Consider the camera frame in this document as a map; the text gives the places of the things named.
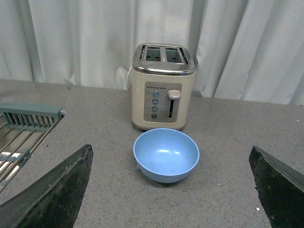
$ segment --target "toaster control panel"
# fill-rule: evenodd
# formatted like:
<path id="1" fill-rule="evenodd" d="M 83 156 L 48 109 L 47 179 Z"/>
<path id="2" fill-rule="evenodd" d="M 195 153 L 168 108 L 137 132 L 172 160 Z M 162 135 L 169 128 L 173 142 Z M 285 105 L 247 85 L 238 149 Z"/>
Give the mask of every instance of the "toaster control panel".
<path id="1" fill-rule="evenodd" d="M 180 83 L 146 82 L 144 90 L 144 121 L 176 122 L 181 87 Z"/>

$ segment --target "white curtain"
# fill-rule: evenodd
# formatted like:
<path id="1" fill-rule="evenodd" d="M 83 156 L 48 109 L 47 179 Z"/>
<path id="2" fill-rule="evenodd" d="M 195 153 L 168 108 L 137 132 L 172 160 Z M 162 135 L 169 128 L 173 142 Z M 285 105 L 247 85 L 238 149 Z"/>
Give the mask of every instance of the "white curtain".
<path id="1" fill-rule="evenodd" d="M 193 95 L 304 105 L 304 0 L 3 0 L 0 78 L 126 89 L 136 47 L 184 46 Z"/>

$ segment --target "blue bowl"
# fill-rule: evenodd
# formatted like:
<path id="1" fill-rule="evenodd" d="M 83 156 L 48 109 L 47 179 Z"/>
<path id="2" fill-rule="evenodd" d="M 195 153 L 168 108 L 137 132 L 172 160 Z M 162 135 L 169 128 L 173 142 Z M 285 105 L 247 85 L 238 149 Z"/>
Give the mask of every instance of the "blue bowl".
<path id="1" fill-rule="evenodd" d="M 174 183 L 187 177 L 200 159 L 199 148 L 186 134 L 167 128 L 140 135 L 133 147 L 139 169 L 161 183 Z"/>

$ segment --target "dish rack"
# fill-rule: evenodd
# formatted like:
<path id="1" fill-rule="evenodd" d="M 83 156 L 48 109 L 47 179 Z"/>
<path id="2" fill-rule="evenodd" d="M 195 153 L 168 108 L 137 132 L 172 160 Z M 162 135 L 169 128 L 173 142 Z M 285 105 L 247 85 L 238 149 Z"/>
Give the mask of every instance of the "dish rack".
<path id="1" fill-rule="evenodd" d="M 0 104 L 0 192 L 62 117 L 60 106 Z"/>

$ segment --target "cream toaster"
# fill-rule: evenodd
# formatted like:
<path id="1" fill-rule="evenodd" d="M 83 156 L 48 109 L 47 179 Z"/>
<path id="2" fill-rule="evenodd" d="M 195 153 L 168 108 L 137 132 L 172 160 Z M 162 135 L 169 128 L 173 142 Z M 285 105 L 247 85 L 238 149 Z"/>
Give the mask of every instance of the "cream toaster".
<path id="1" fill-rule="evenodd" d="M 186 48 L 144 43 L 134 54 L 132 121 L 136 127 L 181 129 L 187 119 L 195 65 Z"/>

